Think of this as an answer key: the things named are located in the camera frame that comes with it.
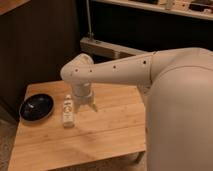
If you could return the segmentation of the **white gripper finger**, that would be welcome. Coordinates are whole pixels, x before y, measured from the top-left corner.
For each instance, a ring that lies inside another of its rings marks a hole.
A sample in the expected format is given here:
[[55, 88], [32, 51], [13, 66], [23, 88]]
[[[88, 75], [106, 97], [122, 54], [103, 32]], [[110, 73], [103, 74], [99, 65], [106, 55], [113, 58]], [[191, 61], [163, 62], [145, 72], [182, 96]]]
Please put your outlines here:
[[90, 103], [90, 104], [89, 104], [89, 107], [90, 107], [92, 110], [94, 110], [95, 112], [98, 112], [98, 109], [97, 109], [97, 106], [96, 106], [95, 103]]
[[80, 107], [79, 104], [76, 104], [76, 103], [73, 104], [73, 111], [74, 111], [74, 113], [78, 113], [79, 107]]

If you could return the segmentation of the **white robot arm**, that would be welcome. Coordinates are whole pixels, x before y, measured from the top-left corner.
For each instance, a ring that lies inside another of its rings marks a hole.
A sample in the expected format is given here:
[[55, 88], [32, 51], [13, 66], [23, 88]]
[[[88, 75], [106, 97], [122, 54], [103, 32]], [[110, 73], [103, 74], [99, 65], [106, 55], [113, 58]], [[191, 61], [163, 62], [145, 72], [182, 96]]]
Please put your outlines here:
[[134, 85], [147, 98], [147, 171], [213, 171], [213, 51], [180, 48], [96, 64], [80, 54], [60, 75], [77, 105], [93, 83]]

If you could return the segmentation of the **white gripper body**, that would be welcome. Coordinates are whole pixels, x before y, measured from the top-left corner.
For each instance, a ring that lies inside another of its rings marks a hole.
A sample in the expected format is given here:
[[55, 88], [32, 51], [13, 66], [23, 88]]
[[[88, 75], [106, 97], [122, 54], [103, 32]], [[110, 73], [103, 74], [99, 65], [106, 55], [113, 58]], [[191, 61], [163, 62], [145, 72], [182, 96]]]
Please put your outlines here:
[[89, 104], [94, 101], [94, 93], [90, 83], [74, 84], [72, 86], [72, 98], [77, 104]]

